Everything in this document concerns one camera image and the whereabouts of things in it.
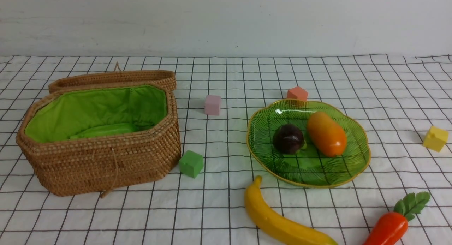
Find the green cube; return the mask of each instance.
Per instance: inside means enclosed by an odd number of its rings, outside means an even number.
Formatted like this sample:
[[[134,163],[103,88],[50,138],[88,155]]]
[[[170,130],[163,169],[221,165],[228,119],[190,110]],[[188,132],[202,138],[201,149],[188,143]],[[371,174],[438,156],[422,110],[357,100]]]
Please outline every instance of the green cube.
[[[196,178],[204,167],[204,157],[196,152],[187,150],[184,156],[179,160],[181,173],[191,178]]]

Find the table surface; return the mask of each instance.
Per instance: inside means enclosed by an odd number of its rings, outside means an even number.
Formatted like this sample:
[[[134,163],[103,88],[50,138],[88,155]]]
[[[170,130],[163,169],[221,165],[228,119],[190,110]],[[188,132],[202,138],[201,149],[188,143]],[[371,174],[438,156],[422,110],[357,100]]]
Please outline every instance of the table surface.
[[[183,151],[206,157],[195,179],[176,167],[155,183],[56,197],[41,186],[16,144],[27,108],[57,79],[125,70],[176,71]],[[248,218],[244,188],[263,176],[265,201],[286,218],[360,245],[377,219],[409,192],[428,206],[398,244],[452,240],[451,144],[424,148],[434,125],[452,131],[452,57],[388,55],[308,58],[0,57],[0,244],[279,244]],[[247,120],[299,85],[365,128],[373,154],[354,181],[334,189],[279,182],[250,157]],[[203,114],[207,94],[220,116]]]

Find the toy fruit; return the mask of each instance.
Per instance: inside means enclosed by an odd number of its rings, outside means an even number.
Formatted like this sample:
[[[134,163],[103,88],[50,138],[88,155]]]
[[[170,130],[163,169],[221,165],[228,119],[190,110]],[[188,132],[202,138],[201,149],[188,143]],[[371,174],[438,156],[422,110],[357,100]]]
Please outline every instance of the toy fruit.
[[[279,215],[262,197],[262,176],[245,190],[245,209],[252,221],[265,233],[287,245],[338,245],[331,237]]]
[[[327,157],[340,156],[347,148],[344,129],[324,112],[313,113],[308,118],[306,129],[315,147]]]
[[[306,148],[303,132],[294,124],[288,123],[276,129],[273,135],[273,146],[283,154],[296,154]]]
[[[430,200],[428,192],[409,193],[375,224],[363,245],[394,245],[408,229],[408,221],[415,218]]]

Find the dark purple fruit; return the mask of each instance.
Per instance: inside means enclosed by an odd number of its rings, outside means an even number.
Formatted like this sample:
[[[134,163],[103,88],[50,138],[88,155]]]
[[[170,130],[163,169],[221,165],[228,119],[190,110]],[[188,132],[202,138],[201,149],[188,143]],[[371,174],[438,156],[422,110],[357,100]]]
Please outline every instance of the dark purple fruit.
[[[294,124],[285,124],[276,129],[273,146],[282,154],[294,155],[305,146],[303,132]]]

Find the orange cube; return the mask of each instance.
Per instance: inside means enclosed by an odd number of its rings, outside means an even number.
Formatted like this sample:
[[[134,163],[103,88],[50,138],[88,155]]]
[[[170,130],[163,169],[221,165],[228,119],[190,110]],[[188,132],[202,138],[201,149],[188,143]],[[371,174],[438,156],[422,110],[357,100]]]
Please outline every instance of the orange cube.
[[[307,99],[308,99],[308,92],[305,91],[300,86],[293,87],[292,89],[287,91],[287,97],[286,98],[307,101]]]

